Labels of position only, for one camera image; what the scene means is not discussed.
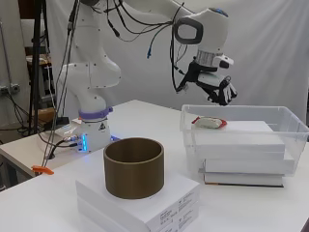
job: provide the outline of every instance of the blue led light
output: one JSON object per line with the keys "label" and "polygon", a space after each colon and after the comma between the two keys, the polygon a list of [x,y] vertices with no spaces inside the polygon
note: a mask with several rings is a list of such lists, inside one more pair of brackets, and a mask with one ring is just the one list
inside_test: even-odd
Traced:
{"label": "blue led light", "polygon": [[85,134],[83,134],[82,136],[81,136],[81,138],[82,138],[82,140],[83,140],[83,151],[84,152],[87,152],[87,142],[86,142],[86,135]]}

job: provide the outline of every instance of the printed label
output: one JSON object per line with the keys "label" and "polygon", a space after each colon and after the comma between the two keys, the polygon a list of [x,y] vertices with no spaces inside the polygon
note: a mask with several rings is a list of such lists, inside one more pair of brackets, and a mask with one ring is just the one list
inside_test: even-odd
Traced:
{"label": "printed label", "polygon": [[182,209],[193,200],[193,197],[194,193],[190,192],[179,201],[179,212],[181,212]]}
{"label": "printed label", "polygon": [[183,226],[192,219],[192,216],[190,215],[193,211],[189,211],[187,214],[185,214],[183,217],[179,219],[179,228],[180,230],[183,228]]}
{"label": "printed label", "polygon": [[163,214],[160,215],[160,224],[164,224],[166,221],[170,220],[174,217],[177,212],[173,212],[173,210],[165,211]]}

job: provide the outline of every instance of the white box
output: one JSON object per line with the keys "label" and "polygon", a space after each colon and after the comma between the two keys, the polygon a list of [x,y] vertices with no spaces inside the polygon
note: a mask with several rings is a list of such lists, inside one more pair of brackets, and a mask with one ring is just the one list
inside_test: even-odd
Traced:
{"label": "white box", "polygon": [[284,152],[261,152],[246,147],[238,147],[221,152],[206,152],[200,147],[196,148],[196,155],[200,160],[282,160]]}
{"label": "white box", "polygon": [[173,219],[173,222],[167,225],[160,232],[183,232],[184,229],[199,216],[199,202],[194,203],[182,214]]}
{"label": "white box", "polygon": [[205,173],[204,181],[206,184],[282,187],[282,177],[268,174]]}
{"label": "white box", "polygon": [[158,231],[199,199],[199,184],[174,173],[166,173],[160,192],[138,200],[111,195],[102,172],[76,181],[76,189],[81,200],[131,232]]}
{"label": "white box", "polygon": [[196,152],[203,154],[232,154],[243,152],[275,152],[282,159],[285,152],[284,142],[275,134],[243,134],[244,132],[273,132],[264,121],[228,121],[220,130],[196,129],[194,134]]}
{"label": "white box", "polygon": [[293,174],[295,160],[285,153],[283,160],[253,159],[205,159],[204,168],[200,172],[227,172],[252,174]]}
{"label": "white box", "polygon": [[[103,215],[83,199],[77,199],[78,211],[83,232],[128,232],[116,221]],[[185,208],[159,232],[182,232],[199,215],[199,202]]]}

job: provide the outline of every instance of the white backdrop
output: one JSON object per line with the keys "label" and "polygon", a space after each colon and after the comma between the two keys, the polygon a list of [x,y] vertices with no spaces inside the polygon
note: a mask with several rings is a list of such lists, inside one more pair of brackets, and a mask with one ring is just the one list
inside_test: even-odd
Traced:
{"label": "white backdrop", "polygon": [[[224,53],[235,60],[228,71],[239,96],[232,104],[284,105],[305,120],[309,76],[309,1],[308,0],[186,0],[185,5],[198,12],[218,7],[230,17],[229,37]],[[66,27],[73,0],[47,0],[48,26],[54,75],[63,57]],[[138,15],[148,22],[164,21],[160,15]],[[133,43],[117,40],[102,18],[103,43],[108,56],[122,69],[122,82],[103,91],[107,102],[115,105],[141,100],[180,109],[184,103],[210,104],[198,87],[191,86],[184,96],[175,93],[171,81],[169,44],[171,31],[164,30],[155,40],[153,56],[146,58],[154,35],[141,36]],[[125,39],[132,39],[123,29],[116,12],[110,14],[115,28]],[[142,27],[125,17],[135,31]],[[196,53],[191,46],[180,63],[186,70]],[[77,117],[76,98],[69,94],[66,114]]]}

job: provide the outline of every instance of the white wall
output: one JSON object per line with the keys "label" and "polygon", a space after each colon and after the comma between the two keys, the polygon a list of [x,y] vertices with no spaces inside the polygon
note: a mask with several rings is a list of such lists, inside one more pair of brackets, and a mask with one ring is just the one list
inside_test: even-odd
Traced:
{"label": "white wall", "polygon": [[[20,93],[15,101],[24,109],[29,105],[29,77],[25,60],[25,51],[20,27],[17,0],[0,0],[0,20],[3,22],[4,37],[9,56],[13,83],[20,85]],[[0,39],[0,85],[9,85],[5,56]],[[0,98],[0,126],[16,122],[12,104],[6,98]]]}

